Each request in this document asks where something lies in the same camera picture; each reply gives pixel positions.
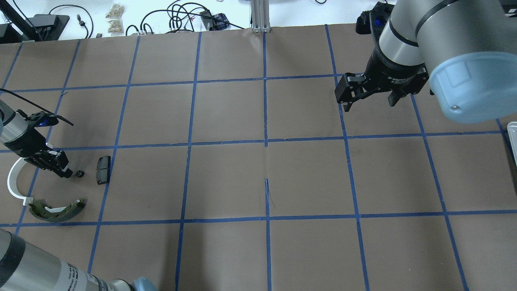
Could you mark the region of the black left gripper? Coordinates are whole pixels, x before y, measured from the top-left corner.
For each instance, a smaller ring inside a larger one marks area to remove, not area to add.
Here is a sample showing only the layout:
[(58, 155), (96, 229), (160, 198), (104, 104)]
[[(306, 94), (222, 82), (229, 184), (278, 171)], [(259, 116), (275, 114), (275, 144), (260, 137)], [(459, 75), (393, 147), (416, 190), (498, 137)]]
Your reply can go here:
[(59, 177), (70, 178), (74, 173), (69, 159), (62, 150), (55, 150), (44, 139), (24, 140), (20, 150), (25, 160), (41, 169), (51, 170)]

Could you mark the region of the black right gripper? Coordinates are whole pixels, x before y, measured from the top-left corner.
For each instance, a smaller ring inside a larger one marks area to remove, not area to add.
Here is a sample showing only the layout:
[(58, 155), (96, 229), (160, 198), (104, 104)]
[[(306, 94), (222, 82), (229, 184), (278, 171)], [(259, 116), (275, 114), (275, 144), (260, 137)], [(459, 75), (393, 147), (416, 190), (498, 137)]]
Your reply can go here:
[(388, 103), (395, 107), (408, 94), (419, 93), (428, 78), (425, 65), (398, 64), (388, 59), (380, 48), (375, 48), (364, 74), (343, 74), (334, 93), (345, 112), (349, 112), (353, 103), (364, 95), (389, 91)]

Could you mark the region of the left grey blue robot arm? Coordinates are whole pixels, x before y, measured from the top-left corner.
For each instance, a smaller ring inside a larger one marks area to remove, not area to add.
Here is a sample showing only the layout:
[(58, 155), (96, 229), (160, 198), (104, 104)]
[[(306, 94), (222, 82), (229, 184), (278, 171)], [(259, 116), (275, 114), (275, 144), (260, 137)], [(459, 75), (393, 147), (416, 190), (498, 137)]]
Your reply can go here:
[(37, 127), (53, 127), (63, 118), (52, 112), (40, 111), (28, 116), (22, 110), (14, 111), (1, 101), (1, 143), (14, 154), (42, 170), (49, 170), (59, 177), (69, 178), (73, 171), (69, 160), (62, 150), (55, 150), (46, 143)]

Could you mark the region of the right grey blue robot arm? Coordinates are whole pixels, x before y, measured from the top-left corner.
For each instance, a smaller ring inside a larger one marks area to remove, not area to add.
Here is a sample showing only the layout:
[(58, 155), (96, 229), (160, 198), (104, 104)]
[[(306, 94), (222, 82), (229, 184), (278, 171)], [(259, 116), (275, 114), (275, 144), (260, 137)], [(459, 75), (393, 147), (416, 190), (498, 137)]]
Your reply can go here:
[(515, 17), (498, 0), (377, 2), (356, 22), (374, 49), (362, 74), (347, 72), (334, 92), (345, 112), (388, 92), (391, 107), (425, 84), (443, 114), (473, 124), (515, 114)]

